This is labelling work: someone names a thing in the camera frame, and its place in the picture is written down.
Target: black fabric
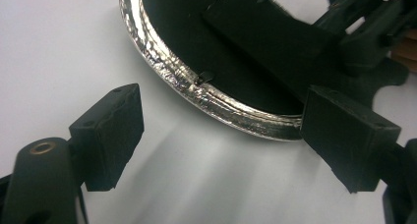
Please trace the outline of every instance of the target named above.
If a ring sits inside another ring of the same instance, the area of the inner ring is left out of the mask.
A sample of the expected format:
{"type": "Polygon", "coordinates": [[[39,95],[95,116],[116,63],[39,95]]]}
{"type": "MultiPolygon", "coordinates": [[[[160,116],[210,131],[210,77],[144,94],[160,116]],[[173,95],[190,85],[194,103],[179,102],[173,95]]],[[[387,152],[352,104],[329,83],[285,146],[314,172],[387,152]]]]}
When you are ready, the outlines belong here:
{"type": "MultiPolygon", "coordinates": [[[[210,71],[209,83],[254,108],[298,115],[303,104],[258,63],[219,38],[202,18],[217,0],[143,0],[149,20],[165,44],[193,71],[210,71]]],[[[278,7],[271,7],[280,12],[278,7]]]]}

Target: white table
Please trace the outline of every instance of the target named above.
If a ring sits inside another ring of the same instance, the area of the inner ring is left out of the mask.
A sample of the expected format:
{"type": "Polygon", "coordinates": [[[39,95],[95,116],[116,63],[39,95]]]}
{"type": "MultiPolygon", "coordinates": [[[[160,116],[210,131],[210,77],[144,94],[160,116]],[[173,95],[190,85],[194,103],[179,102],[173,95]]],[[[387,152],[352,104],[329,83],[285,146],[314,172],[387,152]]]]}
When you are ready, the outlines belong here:
{"type": "MultiPolygon", "coordinates": [[[[326,0],[277,0],[312,23],[326,0]]],[[[384,223],[380,182],[351,195],[303,141],[229,128],[174,93],[131,43],[118,0],[0,0],[0,177],[32,141],[68,127],[106,92],[141,86],[146,131],[117,188],[87,193],[91,224],[384,223]]],[[[417,137],[417,76],[375,110],[417,137]]]]}

